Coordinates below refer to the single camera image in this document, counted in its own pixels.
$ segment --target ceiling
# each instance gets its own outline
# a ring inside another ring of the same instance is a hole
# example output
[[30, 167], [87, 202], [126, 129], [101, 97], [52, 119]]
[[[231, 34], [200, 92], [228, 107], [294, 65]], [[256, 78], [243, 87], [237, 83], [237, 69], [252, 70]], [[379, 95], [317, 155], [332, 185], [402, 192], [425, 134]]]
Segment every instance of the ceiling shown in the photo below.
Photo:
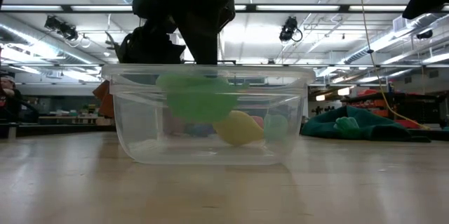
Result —
[[[366, 4], [407, 4], [409, 0], [366, 0]], [[361, 0], [235, 0], [236, 4], [360, 4]], [[4, 4], [124, 4], [123, 0], [5, 0]], [[47, 33], [43, 27], [48, 15], [56, 15], [61, 20], [76, 25], [78, 32], [85, 34], [90, 40], [89, 47], [77, 46], [80, 53], [86, 53], [103, 63], [117, 63], [112, 51], [107, 50], [109, 30], [115, 41], [121, 43], [123, 38], [140, 24], [140, 19], [132, 14], [114, 13], [108, 22], [107, 14], [75, 14], [75, 13], [0, 13], [6, 14], [33, 29]], [[304, 39], [298, 44], [283, 45], [279, 41], [279, 32], [288, 16], [295, 16], [303, 31]], [[392, 27], [398, 13], [367, 14], [367, 28], [370, 37], [375, 37]], [[434, 29], [434, 37], [446, 37], [445, 25]], [[62, 37], [50, 33], [55, 39]], [[275, 59], [283, 64], [319, 64], [333, 62], [336, 53], [345, 54], [357, 47], [366, 45], [366, 34], [361, 14], [339, 13], [237, 13], [222, 35], [224, 39], [223, 60], [236, 60], [242, 64], [267, 63]], [[425, 46], [432, 41], [411, 41], [404, 37], [400, 42], [387, 46], [378, 52], [389, 57], [400, 55]]]

